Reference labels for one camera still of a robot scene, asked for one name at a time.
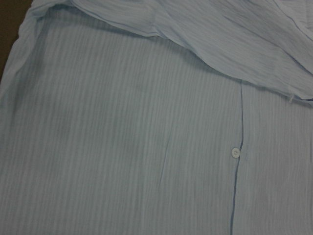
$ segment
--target garment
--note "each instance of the garment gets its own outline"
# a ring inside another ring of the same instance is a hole
[[[273,8],[293,47],[229,49],[191,30],[222,9],[200,3],[33,2],[0,85],[1,234],[313,234],[312,17],[278,2],[305,37]]]

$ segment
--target striped fabric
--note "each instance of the striped fabric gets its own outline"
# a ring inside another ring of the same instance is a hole
[[[312,123],[173,41],[35,1],[0,86],[0,234],[312,235]]]

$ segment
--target white button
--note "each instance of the white button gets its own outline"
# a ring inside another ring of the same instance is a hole
[[[234,157],[234,158],[239,158],[240,156],[240,150],[238,148],[233,148],[231,150],[231,155]]]

